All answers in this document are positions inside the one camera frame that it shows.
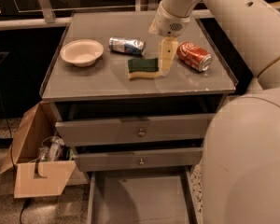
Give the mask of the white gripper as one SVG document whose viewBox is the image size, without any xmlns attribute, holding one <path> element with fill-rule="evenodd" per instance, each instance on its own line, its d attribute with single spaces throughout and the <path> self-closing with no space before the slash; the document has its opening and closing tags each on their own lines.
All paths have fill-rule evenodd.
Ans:
<svg viewBox="0 0 280 224">
<path fill-rule="evenodd" d="M 168 12 L 160 3 L 155 18 L 148 28 L 153 35 L 166 36 L 159 45 L 158 66 L 159 72 L 164 77 L 171 69 L 176 55 L 178 41 L 176 37 L 182 35 L 190 22 L 190 16 L 177 17 Z"/>
</svg>

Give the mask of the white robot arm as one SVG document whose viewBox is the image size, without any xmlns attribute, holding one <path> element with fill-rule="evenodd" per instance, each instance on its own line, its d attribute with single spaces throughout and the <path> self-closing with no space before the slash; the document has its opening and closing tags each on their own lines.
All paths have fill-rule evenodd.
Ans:
<svg viewBox="0 0 280 224">
<path fill-rule="evenodd" d="M 264 0 L 161 0 L 150 32 L 170 35 L 203 1 L 257 80 L 211 120 L 203 224 L 280 224 L 280 12 Z"/>
</svg>

